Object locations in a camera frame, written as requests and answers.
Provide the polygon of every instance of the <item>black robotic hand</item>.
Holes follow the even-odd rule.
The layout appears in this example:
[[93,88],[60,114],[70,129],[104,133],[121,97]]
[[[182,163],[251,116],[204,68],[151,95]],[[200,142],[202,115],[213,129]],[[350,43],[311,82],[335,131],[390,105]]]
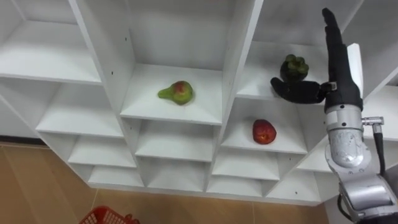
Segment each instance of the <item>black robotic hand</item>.
[[311,81],[285,83],[271,79],[275,92],[283,99],[301,104],[321,103],[326,99],[327,108],[350,104],[363,108],[359,88],[351,77],[347,48],[343,43],[335,15],[327,8],[322,10],[326,27],[329,81],[323,84]]

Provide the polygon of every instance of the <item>wooden floor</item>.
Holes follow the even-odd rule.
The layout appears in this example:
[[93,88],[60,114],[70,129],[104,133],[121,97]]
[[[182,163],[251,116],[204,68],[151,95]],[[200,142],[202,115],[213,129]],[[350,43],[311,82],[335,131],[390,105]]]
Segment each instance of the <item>wooden floor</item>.
[[90,189],[52,151],[0,144],[0,223],[78,223],[93,207],[142,224],[327,224],[323,205],[301,207]]

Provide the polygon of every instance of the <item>cable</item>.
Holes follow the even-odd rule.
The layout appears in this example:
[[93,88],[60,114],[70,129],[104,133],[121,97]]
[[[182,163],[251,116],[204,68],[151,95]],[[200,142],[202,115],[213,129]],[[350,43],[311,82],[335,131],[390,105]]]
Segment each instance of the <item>cable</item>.
[[346,213],[346,211],[344,211],[343,207],[341,206],[341,194],[339,194],[337,197],[337,207],[340,213],[344,215],[344,217],[346,217],[351,222],[353,221],[351,216],[348,213]]
[[380,176],[384,177],[386,174],[386,162],[384,160],[383,133],[374,133],[373,138],[377,155],[379,156]]

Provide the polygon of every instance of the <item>shelf divider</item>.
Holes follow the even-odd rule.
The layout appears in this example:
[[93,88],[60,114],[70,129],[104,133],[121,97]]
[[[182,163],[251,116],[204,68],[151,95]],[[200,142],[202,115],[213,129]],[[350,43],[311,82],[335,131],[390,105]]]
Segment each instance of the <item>shelf divider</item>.
[[222,126],[220,131],[215,133],[213,160],[207,171],[205,189],[208,188],[218,148],[223,140],[226,124],[232,109],[244,64],[249,53],[250,44],[260,16],[263,1],[264,0],[236,1],[234,16],[227,36],[227,51],[223,66]]

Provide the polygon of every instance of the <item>white wall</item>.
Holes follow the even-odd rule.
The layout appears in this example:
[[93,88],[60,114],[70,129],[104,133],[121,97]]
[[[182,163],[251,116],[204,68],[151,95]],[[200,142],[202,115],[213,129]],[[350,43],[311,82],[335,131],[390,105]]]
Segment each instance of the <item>white wall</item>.
[[0,100],[0,136],[37,138],[35,134]]

